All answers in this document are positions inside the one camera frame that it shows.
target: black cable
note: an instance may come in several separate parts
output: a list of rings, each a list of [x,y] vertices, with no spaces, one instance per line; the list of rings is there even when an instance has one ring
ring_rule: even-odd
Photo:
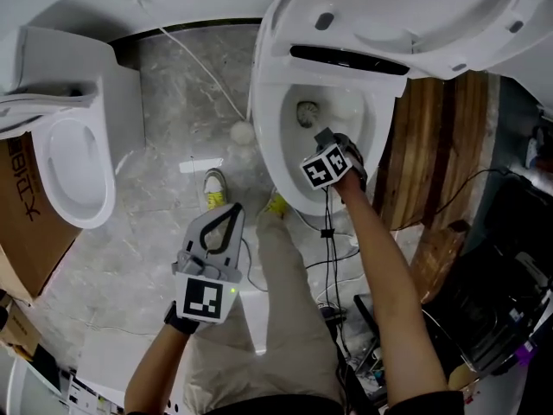
[[[518,177],[521,177],[523,178],[522,175],[520,174],[517,174],[516,172],[513,172],[512,170],[510,169],[495,169],[495,168],[488,168],[488,169],[482,169],[482,170],[479,170],[478,172],[475,172],[474,174],[472,174],[471,176],[469,176],[465,181],[464,183],[461,185],[461,187],[459,189],[457,189],[457,192],[455,192],[454,196],[451,197],[443,206],[441,206],[440,208],[438,208],[431,216],[431,218],[434,218],[436,217],[438,214],[440,214],[445,208],[447,208],[451,203],[453,203],[455,201],[455,199],[459,196],[459,194],[462,192],[462,190],[474,179],[476,178],[477,176],[479,176],[480,174],[483,174],[485,172],[497,172],[499,174],[501,174],[502,176],[508,176],[508,175],[515,175],[515,176],[518,176]],[[408,224],[406,225],[403,225],[401,227],[399,227],[398,229],[395,229],[396,231],[403,231],[404,229],[406,229],[407,227],[411,227],[411,226],[414,226],[416,223],[418,223],[420,220],[423,219],[423,217],[421,217],[420,219],[418,220],[413,220],[413,217],[410,218],[410,221],[408,222]]]
[[[340,332],[340,340],[342,341],[342,346],[344,347],[344,350],[346,351],[347,355],[348,355],[348,358],[351,358],[351,354],[347,348],[347,345],[346,345],[346,340],[344,339],[344,319],[343,319],[343,313],[342,313],[342,307],[341,307],[341,302],[340,302],[340,293],[339,293],[339,290],[338,290],[338,262],[337,262],[337,258],[336,258],[336,242],[334,240],[334,230],[333,230],[333,227],[332,227],[332,216],[330,214],[330,209],[328,207],[328,190],[329,188],[326,188],[326,189],[323,189],[325,191],[325,196],[326,196],[326,204],[325,204],[325,230],[328,231],[330,230],[330,239],[332,240],[332,248],[333,248],[333,257],[334,259],[330,259],[330,256],[329,256],[329,250],[328,250],[328,237],[325,237],[325,240],[327,242],[327,278],[326,278],[326,282],[325,282],[325,292],[326,292],[326,298],[327,298],[327,304],[330,305],[330,302],[328,300],[328,272],[329,272],[329,264],[332,263],[333,264],[333,269],[334,269],[334,287],[335,287],[335,290],[336,290],[336,301],[337,301],[337,304],[338,304],[338,312],[339,312],[339,323],[338,323],[338,330]],[[338,343],[336,342],[336,340],[334,340],[334,344],[336,345],[336,355],[338,356],[338,366],[336,367],[336,378],[337,380],[339,381],[339,383],[341,384],[342,388],[344,389],[344,393],[346,394],[346,414],[349,414],[350,412],[350,406],[349,406],[349,394],[347,392],[347,387],[346,387],[346,378],[347,378],[347,370],[348,370],[348,366],[347,366],[347,361],[346,361],[346,365],[345,365],[345,368],[346,368],[346,371],[344,373],[344,376],[342,377],[341,376],[341,373],[340,373],[340,355],[339,355],[339,346],[338,346]]]
[[[343,257],[338,257],[337,259],[332,259],[331,261],[342,261],[344,259],[350,259],[351,257],[355,257],[358,253],[359,253],[359,248],[357,248],[357,250],[353,253],[349,253],[347,255],[344,255]],[[306,269],[309,269],[311,267],[315,267],[315,266],[318,266],[318,265],[322,265],[326,262],[327,262],[326,260],[317,261],[316,263],[313,263],[312,265],[307,266]]]

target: toilet seat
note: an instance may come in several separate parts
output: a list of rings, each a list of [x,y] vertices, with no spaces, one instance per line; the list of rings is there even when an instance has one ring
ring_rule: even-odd
[[[410,77],[449,80],[486,69],[544,0],[276,0],[271,53],[290,45],[356,51],[403,63]],[[332,21],[317,27],[322,15]]]
[[[33,128],[42,185],[56,212],[84,229],[105,223],[115,207],[102,100],[56,113]]]

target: white toilet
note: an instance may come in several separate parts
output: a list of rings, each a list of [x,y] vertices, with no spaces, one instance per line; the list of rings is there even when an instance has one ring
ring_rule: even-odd
[[[407,79],[497,64],[505,45],[524,44],[543,1],[275,0],[257,37],[249,113],[277,189],[294,208],[324,215],[324,193],[299,170],[317,132],[347,134],[372,176]],[[319,107],[307,129],[296,119],[301,101]],[[343,208],[340,199],[333,207]]]
[[[140,75],[111,46],[22,27],[0,43],[0,138],[30,131],[44,190],[76,227],[101,226],[115,175],[144,147]]]

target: open toilet lid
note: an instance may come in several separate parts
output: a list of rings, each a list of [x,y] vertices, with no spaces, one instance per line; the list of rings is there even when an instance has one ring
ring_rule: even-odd
[[[330,55],[348,51],[384,58],[408,67],[409,77],[451,79],[468,69],[487,68],[541,2],[276,0],[266,28],[273,56],[316,46]],[[318,58],[309,48],[302,52],[304,60],[330,62],[325,51],[315,51]]]

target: packaging material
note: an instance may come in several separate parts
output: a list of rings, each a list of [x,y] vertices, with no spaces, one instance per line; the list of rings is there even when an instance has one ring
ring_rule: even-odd
[[[23,314],[19,306],[3,291],[0,291],[0,341],[32,358],[35,354],[41,335],[33,323]]]
[[[0,141],[0,288],[32,302],[80,229],[52,208],[30,134]]]

